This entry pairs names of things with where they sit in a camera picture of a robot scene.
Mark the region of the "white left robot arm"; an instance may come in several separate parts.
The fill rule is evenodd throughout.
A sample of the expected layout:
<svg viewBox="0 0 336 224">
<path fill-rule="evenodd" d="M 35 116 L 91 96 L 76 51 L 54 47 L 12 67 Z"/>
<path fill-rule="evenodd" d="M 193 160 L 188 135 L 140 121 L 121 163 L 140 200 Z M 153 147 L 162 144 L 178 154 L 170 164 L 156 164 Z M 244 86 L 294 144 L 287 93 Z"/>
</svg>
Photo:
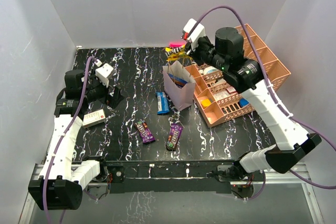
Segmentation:
<svg viewBox="0 0 336 224">
<path fill-rule="evenodd" d="M 102 156 L 84 158 L 75 170 L 71 166 L 77 135 L 89 104 L 100 101 L 114 109 L 123 100 L 120 89 L 110 83 L 115 72 L 107 65 L 93 70 L 87 78 L 84 70 L 66 72 L 65 87 L 56 98 L 54 131 L 44 166 L 28 185 L 29 193 L 41 210 L 76 210 L 88 184 L 108 178 Z"/>
</svg>

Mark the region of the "yellow m&m's bag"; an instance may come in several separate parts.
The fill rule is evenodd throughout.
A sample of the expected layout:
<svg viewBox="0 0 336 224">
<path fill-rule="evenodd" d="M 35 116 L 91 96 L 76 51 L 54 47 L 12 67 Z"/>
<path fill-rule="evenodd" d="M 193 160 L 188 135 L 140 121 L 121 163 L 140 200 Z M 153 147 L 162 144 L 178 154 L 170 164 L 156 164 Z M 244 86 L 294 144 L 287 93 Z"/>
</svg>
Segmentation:
<svg viewBox="0 0 336 224">
<path fill-rule="evenodd" d="M 180 58 L 192 60 L 192 58 L 186 54 L 184 46 L 174 48 L 165 47 L 164 50 L 167 62 L 177 61 Z"/>
</svg>

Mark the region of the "purple m&m's bag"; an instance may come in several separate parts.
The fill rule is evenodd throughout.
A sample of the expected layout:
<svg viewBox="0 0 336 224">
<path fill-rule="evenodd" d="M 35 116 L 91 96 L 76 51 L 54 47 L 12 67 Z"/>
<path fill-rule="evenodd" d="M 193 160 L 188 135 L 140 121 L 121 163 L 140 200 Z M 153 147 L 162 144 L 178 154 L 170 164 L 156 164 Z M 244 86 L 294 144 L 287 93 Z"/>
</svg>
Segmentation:
<svg viewBox="0 0 336 224">
<path fill-rule="evenodd" d="M 172 123 L 170 127 L 170 132 L 165 142 L 165 147 L 168 151 L 175 151 L 177 149 L 177 144 L 180 140 L 183 127 L 179 124 Z"/>
<path fill-rule="evenodd" d="M 135 128 L 139 132 L 143 145 L 148 145 L 155 142 L 155 137 L 148 128 L 145 120 L 135 122 Z"/>
</svg>

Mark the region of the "lilac paper bag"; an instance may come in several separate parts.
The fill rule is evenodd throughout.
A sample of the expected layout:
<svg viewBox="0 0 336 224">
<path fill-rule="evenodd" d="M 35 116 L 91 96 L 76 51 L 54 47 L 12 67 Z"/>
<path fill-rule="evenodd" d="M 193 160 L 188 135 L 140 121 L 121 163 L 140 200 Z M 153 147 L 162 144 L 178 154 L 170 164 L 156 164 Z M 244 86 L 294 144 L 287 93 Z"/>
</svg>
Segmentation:
<svg viewBox="0 0 336 224">
<path fill-rule="evenodd" d="M 173 102 L 175 108 L 178 111 L 181 111 L 191 106 L 193 103 L 196 81 L 187 71 L 186 67 L 183 67 L 179 61 L 176 61 L 172 65 L 163 66 L 162 68 L 164 91 Z M 170 79 L 168 75 L 169 73 L 184 79 L 188 84 L 180 89 Z"/>
</svg>

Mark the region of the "blue burts chips bag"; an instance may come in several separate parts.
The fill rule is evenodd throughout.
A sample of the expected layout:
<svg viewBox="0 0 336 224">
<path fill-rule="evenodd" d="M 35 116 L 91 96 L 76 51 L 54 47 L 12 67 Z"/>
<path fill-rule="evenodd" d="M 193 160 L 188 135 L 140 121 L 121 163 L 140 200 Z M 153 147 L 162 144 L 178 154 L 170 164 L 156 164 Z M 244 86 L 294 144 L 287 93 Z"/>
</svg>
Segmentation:
<svg viewBox="0 0 336 224">
<path fill-rule="evenodd" d="M 173 74 L 170 74 L 170 73 L 169 73 L 168 75 L 169 75 L 170 79 L 173 81 L 173 83 L 174 83 L 177 87 L 179 87 L 180 89 L 183 88 L 186 84 L 188 84 L 188 82 L 185 81 L 185 80 L 182 79 L 182 78 L 179 78 L 179 77 L 177 77 L 177 76 L 175 76 L 175 75 L 173 75 Z"/>
</svg>

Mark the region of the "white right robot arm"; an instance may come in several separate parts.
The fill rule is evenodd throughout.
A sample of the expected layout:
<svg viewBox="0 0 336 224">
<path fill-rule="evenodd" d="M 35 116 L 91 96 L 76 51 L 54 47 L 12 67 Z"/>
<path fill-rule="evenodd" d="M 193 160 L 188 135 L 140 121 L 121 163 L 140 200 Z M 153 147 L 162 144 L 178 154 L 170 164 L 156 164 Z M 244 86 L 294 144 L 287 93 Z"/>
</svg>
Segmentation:
<svg viewBox="0 0 336 224">
<path fill-rule="evenodd" d="M 187 54 L 198 65 L 205 63 L 220 70 L 224 80 L 256 110 L 276 141 L 268 148 L 242 155 L 226 175 L 247 180 L 258 170 L 273 169 L 284 174 L 321 143 L 319 134 L 308 133 L 290 118 L 262 64 L 244 56 L 244 38 L 236 28 L 218 29 L 214 44 L 201 24 L 184 27 L 183 31 Z"/>
</svg>

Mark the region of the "blue oreo snack pack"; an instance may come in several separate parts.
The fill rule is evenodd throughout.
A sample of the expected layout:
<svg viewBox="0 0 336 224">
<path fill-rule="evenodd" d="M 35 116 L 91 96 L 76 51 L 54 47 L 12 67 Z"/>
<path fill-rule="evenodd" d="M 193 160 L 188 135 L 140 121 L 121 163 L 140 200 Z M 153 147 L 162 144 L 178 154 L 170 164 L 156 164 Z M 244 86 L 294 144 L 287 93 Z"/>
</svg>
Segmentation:
<svg viewBox="0 0 336 224">
<path fill-rule="evenodd" d="M 155 95 L 157 98 L 157 107 L 158 107 L 157 114 L 160 115 L 169 113 L 170 108 L 165 92 L 156 92 Z"/>
</svg>

